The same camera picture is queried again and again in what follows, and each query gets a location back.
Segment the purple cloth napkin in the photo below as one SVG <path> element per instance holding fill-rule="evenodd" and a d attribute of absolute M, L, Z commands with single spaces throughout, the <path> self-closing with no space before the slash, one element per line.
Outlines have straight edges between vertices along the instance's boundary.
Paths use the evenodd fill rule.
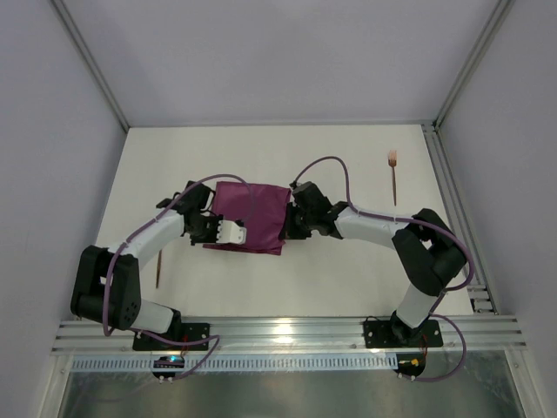
<path fill-rule="evenodd" d="M 241 183 L 219 181 L 211 209 L 222 214 L 225 219 L 241 219 L 251 209 L 252 216 L 245 222 L 247 230 L 242 245 L 205 244 L 205 249 L 236 253 L 261 253 L 279 256 L 285 241 L 279 237 L 286 218 L 286 207 L 290 202 L 291 191 L 277 185 L 250 184 L 251 195 Z"/>

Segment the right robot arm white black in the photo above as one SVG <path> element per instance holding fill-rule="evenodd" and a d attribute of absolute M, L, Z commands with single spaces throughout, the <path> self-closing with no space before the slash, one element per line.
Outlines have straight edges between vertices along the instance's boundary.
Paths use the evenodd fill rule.
<path fill-rule="evenodd" d="M 431 318 L 448 285 L 466 264 L 466 255 L 438 214 L 423 209 L 409 220 L 365 216 L 348 202 L 332 204 L 313 182 L 295 185 L 286 206 L 281 239 L 303 240 L 314 232 L 357 239 L 394 250 L 410 285 L 387 320 L 368 317 L 363 335 L 368 348 L 441 347 L 439 323 Z"/>

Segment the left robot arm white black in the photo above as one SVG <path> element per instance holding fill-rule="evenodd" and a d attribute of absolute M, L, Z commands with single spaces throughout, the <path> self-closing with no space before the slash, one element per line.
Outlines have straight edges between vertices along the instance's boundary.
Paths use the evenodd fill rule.
<path fill-rule="evenodd" d="M 173 240 L 189 235 L 193 244 L 214 243 L 221 215 L 208 213 L 214 191 L 203 184 L 187 183 L 188 193 L 175 194 L 157 204 L 158 212 L 121 244 L 87 246 L 81 253 L 70 300 L 79 318 L 105 324 L 110 331 L 144 333 L 144 344 L 154 341 L 191 340 L 175 309 L 144 300 L 140 272 Z"/>

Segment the copper knife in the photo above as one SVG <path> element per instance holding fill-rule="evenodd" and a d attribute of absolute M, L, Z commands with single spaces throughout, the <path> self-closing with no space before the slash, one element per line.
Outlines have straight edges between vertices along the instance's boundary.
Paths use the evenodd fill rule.
<path fill-rule="evenodd" d="M 157 270 L 156 270 L 156 282 L 155 282 L 156 289 L 159 289 L 160 286 L 161 273 L 162 273 L 162 258 L 163 258 L 163 252 L 162 250 L 160 250 L 158 252 L 158 258 L 157 258 Z"/>

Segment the left controller board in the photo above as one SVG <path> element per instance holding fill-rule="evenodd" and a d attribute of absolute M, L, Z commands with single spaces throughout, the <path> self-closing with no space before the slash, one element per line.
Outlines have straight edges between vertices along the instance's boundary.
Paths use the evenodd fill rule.
<path fill-rule="evenodd" d="M 156 359 L 151 367 L 152 374 L 160 381 L 173 380 L 185 370 L 183 356 L 171 354 Z"/>

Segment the controller board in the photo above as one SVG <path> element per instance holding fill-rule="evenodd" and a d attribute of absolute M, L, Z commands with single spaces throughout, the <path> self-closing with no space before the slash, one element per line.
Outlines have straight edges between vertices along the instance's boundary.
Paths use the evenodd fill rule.
<path fill-rule="evenodd" d="M 183 356 L 171 354 L 156 359 L 151 367 L 152 374 L 160 381 L 173 380 L 185 370 Z"/>
<path fill-rule="evenodd" d="M 397 357 L 395 374 L 399 379 L 408 379 L 416 381 L 426 368 L 426 361 L 417 356 L 401 355 Z"/>

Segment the right controller board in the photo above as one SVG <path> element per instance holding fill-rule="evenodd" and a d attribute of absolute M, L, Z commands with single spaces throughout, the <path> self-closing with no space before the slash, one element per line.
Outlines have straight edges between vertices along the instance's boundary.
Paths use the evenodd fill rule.
<path fill-rule="evenodd" d="M 426 368 L 426 361 L 417 356 L 401 355 L 397 357 L 395 374 L 399 379 L 408 379 L 416 381 Z"/>

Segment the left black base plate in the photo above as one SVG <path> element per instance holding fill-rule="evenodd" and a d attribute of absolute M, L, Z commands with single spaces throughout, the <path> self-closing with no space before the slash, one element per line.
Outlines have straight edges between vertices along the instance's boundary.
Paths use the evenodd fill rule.
<path fill-rule="evenodd" d="M 178 342 L 194 342 L 203 340 L 210 336 L 210 324 L 209 323 L 180 323 L 179 325 L 171 325 L 169 331 L 165 334 L 160 334 L 160 337 Z M 182 347 L 177 345 L 172 345 L 170 343 L 162 342 L 149 335 L 141 333 L 133 341 L 132 350 L 136 352 L 147 352 L 147 351 L 207 351 L 209 348 L 209 343 L 204 342 L 199 345 Z"/>

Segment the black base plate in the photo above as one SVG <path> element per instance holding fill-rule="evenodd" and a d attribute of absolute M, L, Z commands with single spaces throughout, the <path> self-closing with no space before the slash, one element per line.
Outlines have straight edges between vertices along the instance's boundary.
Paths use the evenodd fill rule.
<path fill-rule="evenodd" d="M 178 342 L 194 342 L 203 340 L 210 336 L 210 324 L 209 323 L 180 323 L 179 325 L 171 325 L 169 331 L 165 334 L 160 334 L 160 337 Z M 132 350 L 136 352 L 147 352 L 147 351 L 207 351 L 209 348 L 209 343 L 204 342 L 199 345 L 182 347 L 177 345 L 172 345 L 170 343 L 162 342 L 149 335 L 141 333 L 133 341 Z"/>
<path fill-rule="evenodd" d="M 421 348 L 444 345 L 440 324 L 427 319 L 410 328 L 394 316 L 387 320 L 367 317 L 362 323 L 366 348 Z"/>

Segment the aluminium front rail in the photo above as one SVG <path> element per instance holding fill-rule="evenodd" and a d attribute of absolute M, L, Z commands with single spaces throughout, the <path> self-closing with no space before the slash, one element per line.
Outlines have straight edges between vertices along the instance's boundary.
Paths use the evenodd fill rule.
<path fill-rule="evenodd" d="M 218 334 L 219 354 L 363 353 L 367 350 L 363 320 L 357 317 L 192 317 Z M 509 315 L 454 316 L 470 351 L 521 350 L 527 347 L 518 321 Z M 133 333 L 115 331 L 105 337 L 88 320 L 61 322 L 51 349 L 54 355 L 129 354 Z"/>

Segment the aluminium rail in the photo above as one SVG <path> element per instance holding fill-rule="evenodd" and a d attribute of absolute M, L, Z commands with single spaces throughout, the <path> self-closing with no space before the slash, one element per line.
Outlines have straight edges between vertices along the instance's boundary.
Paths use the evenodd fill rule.
<path fill-rule="evenodd" d="M 219 354 L 363 353 L 367 350 L 363 320 L 357 317 L 192 317 L 218 334 Z M 454 316 L 470 351 L 521 350 L 527 347 L 518 321 L 509 315 Z M 133 333 L 115 331 L 105 337 L 88 320 L 61 322 L 51 349 L 54 355 L 129 354 Z"/>
<path fill-rule="evenodd" d="M 467 217 L 464 200 L 441 142 L 441 136 L 433 124 L 422 125 L 421 128 L 450 227 L 472 254 L 475 273 L 467 289 L 473 311 L 476 314 L 499 315 L 496 298 L 489 283 L 489 274 L 474 236 L 472 224 Z"/>

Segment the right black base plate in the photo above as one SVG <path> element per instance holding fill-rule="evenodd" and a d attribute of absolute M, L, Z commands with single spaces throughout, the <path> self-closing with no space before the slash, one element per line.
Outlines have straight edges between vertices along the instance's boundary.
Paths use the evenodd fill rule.
<path fill-rule="evenodd" d="M 421 348 L 444 345 L 440 324 L 427 319 L 410 328 L 394 316 L 387 320 L 367 317 L 362 323 L 366 348 Z"/>

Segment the right side aluminium rail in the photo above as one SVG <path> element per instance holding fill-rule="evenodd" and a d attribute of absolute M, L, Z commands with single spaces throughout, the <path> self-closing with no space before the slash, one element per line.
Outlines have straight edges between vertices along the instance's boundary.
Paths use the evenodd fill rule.
<path fill-rule="evenodd" d="M 473 311 L 476 314 L 499 315 L 496 298 L 489 283 L 489 274 L 474 236 L 472 224 L 467 217 L 464 200 L 441 142 L 441 136 L 433 124 L 422 125 L 421 128 L 450 227 L 472 254 L 475 273 L 467 289 Z"/>

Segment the left corner frame post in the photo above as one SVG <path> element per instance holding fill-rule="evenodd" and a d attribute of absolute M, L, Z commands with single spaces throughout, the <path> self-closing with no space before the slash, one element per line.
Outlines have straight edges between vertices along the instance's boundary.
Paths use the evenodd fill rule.
<path fill-rule="evenodd" d="M 91 49 L 89 48 L 81 30 L 78 28 L 73 16 L 70 13 L 70 9 L 63 0 L 50 0 L 50 7 L 56 14 L 60 24 L 62 25 L 64 31 L 69 37 L 71 43 L 77 51 L 80 59 L 83 61 L 87 71 L 90 73 L 92 80 L 99 92 L 104 98 L 105 103 L 110 109 L 112 115 L 117 120 L 121 129 L 127 133 L 131 125 L 124 115 L 124 112 L 119 105 L 112 88 L 107 82 L 101 68 L 97 64 L 97 60 L 94 58 Z"/>

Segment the corner frame post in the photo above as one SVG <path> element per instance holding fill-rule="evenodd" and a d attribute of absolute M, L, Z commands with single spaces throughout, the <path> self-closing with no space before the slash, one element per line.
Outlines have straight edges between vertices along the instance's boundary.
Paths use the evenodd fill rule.
<path fill-rule="evenodd" d="M 69 37 L 71 43 L 77 51 L 80 59 L 83 61 L 87 71 L 90 73 L 92 80 L 99 92 L 104 98 L 105 103 L 110 109 L 112 115 L 117 120 L 121 129 L 127 133 L 131 125 L 124 115 L 124 112 L 119 105 L 112 88 L 107 82 L 101 68 L 97 64 L 97 60 L 94 58 L 91 49 L 89 48 L 81 30 L 78 28 L 73 16 L 70 13 L 70 9 L 63 0 L 50 0 L 50 7 L 56 14 L 60 24 L 62 25 L 64 31 Z"/>
<path fill-rule="evenodd" d="M 476 37 L 471 50 L 466 55 L 464 64 L 461 66 L 453 84 L 446 95 L 440 110 L 433 121 L 433 127 L 437 131 L 446 122 L 453 107 L 460 98 L 462 92 L 471 81 L 473 74 L 478 69 L 483 57 L 487 54 L 493 40 L 500 31 L 501 26 L 513 8 L 515 1 L 498 0 L 490 12 L 486 22 L 483 24 Z"/>

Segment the right corner frame post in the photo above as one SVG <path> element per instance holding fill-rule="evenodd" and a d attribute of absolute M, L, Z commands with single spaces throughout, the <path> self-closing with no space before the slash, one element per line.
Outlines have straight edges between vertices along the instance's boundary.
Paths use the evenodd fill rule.
<path fill-rule="evenodd" d="M 483 24 L 476 37 L 471 50 L 466 55 L 464 64 L 461 66 L 453 84 L 446 95 L 440 110 L 433 121 L 433 127 L 437 131 L 446 122 L 453 107 L 460 98 L 462 92 L 471 81 L 473 74 L 478 69 L 483 57 L 487 54 L 493 40 L 500 31 L 501 26 L 513 8 L 515 1 L 498 0 L 490 12 L 486 22 Z"/>

